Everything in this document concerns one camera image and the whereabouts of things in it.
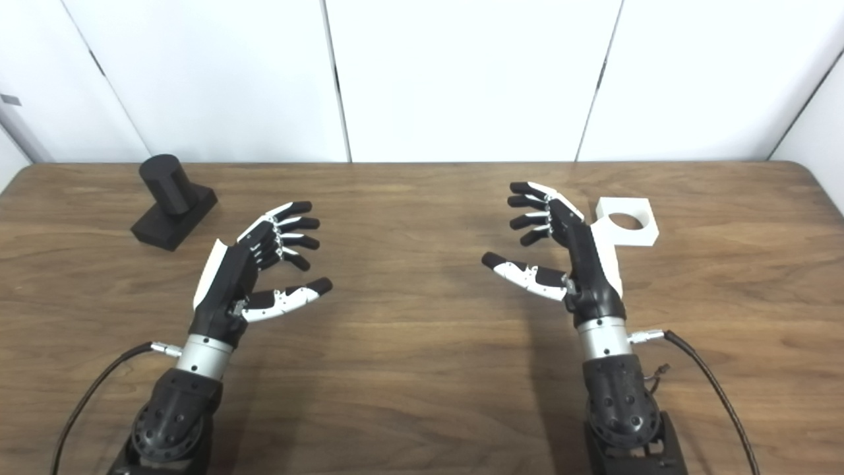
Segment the white and black right hand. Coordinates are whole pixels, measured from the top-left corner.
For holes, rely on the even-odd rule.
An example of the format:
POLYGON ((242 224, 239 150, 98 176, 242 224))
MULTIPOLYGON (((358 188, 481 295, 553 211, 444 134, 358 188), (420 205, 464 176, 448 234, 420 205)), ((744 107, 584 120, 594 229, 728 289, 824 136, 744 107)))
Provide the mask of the white and black right hand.
POLYGON ((599 229, 588 224, 582 213, 562 193, 534 181, 513 181, 509 207, 531 208, 510 220, 510 228, 528 228, 520 238, 527 247, 542 239, 551 239, 569 255, 570 272, 525 262, 510 261, 487 252, 481 262, 500 277, 531 294, 561 301, 579 327, 588 321, 618 318, 625 321, 623 285, 615 248, 599 229))

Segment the white and black left hand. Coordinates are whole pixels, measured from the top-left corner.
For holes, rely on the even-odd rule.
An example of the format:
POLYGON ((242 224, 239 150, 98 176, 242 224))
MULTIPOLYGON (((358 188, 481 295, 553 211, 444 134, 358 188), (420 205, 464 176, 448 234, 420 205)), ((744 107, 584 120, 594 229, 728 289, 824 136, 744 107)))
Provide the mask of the white and black left hand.
POLYGON ((302 234, 320 226, 319 219, 307 216, 312 209, 310 201, 289 202, 262 214, 233 245, 215 241, 194 294, 191 336, 236 349, 250 323, 287 315, 331 291, 334 284, 327 277, 284 289, 255 289, 259 274, 278 263, 310 270, 295 247, 320 247, 319 240, 302 234))

